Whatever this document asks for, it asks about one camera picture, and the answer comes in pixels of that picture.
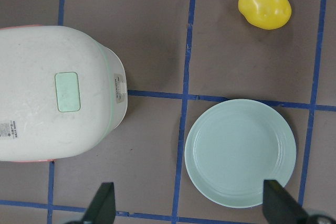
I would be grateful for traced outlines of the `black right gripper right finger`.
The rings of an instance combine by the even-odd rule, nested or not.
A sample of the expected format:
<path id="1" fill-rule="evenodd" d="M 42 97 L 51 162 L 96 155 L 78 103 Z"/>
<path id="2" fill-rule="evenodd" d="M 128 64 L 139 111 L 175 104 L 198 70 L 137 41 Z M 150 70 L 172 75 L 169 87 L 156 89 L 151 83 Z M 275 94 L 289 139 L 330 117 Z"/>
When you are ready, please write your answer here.
<path id="1" fill-rule="evenodd" d="M 263 215 L 268 223 L 306 223 L 309 215 L 277 180 L 263 183 Z"/>

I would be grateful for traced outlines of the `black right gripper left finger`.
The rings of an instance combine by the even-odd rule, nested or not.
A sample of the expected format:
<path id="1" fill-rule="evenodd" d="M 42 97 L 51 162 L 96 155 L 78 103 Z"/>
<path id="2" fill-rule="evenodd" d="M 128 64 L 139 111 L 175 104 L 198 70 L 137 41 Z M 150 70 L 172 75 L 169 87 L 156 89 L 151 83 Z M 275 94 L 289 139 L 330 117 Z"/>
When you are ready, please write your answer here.
<path id="1" fill-rule="evenodd" d="M 102 183 L 81 219 L 82 223 L 114 223 L 116 216 L 114 183 Z"/>

